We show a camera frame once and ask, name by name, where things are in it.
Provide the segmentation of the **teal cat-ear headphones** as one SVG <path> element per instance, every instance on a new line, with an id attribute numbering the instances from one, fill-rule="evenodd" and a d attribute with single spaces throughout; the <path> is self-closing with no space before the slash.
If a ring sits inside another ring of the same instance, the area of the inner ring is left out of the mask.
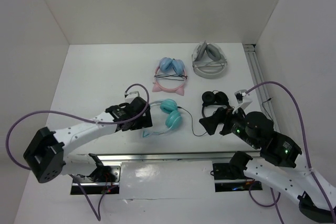
<path id="1" fill-rule="evenodd" d="M 160 110 L 166 114 L 168 114 L 166 120 L 165 120 L 165 126 L 166 130 L 162 132 L 151 132 L 148 130 L 142 131 L 142 137 L 147 138 L 152 135 L 163 135 L 167 134 L 175 129 L 177 129 L 181 123 L 182 123 L 182 116 L 181 113 L 178 111 L 177 103 L 172 99 L 164 99 L 164 100 L 158 100 L 153 101 L 150 104 L 150 107 L 158 105 L 160 107 Z"/>

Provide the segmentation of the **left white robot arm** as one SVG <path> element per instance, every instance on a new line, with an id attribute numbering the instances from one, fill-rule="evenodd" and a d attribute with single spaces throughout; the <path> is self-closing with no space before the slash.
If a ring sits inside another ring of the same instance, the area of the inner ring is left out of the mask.
<path id="1" fill-rule="evenodd" d="M 143 98 L 136 97 L 130 103 L 107 108 L 92 123 L 84 122 L 55 131 L 48 127 L 39 129 L 23 157 L 41 184 L 68 174 L 97 182 L 112 175 L 111 169 L 104 166 L 96 154 L 71 156 L 70 153 L 102 136 L 151 126 L 150 106 Z"/>

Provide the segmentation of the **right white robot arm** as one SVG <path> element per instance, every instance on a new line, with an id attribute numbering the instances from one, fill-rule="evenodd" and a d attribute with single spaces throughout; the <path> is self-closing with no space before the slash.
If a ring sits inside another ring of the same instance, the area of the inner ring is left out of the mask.
<path id="1" fill-rule="evenodd" d="M 261 112 L 218 108 L 200 124 L 213 135 L 221 123 L 221 135 L 230 133 L 259 150 L 259 155 L 281 170 L 272 170 L 245 152 L 237 151 L 229 161 L 229 172 L 258 180 L 290 198 L 300 212 L 318 223 L 335 222 L 335 187 L 309 167 L 301 148 L 290 137 L 274 130 Z"/>

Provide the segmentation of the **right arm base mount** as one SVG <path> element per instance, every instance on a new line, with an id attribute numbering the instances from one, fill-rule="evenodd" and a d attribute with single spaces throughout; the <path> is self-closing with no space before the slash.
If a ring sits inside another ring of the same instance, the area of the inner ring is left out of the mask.
<path id="1" fill-rule="evenodd" d="M 262 190 L 261 182 L 244 175 L 246 165 L 252 159 L 250 155 L 238 151 L 229 162 L 213 163 L 210 174 L 214 177 L 215 192 Z"/>

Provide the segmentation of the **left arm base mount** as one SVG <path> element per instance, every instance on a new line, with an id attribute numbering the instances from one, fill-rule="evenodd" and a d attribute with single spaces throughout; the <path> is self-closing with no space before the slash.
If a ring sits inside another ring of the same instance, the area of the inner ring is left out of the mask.
<path id="1" fill-rule="evenodd" d="M 102 161 L 96 154 L 87 154 L 74 156 L 71 163 L 76 169 L 71 195 L 119 194 L 121 162 Z"/>

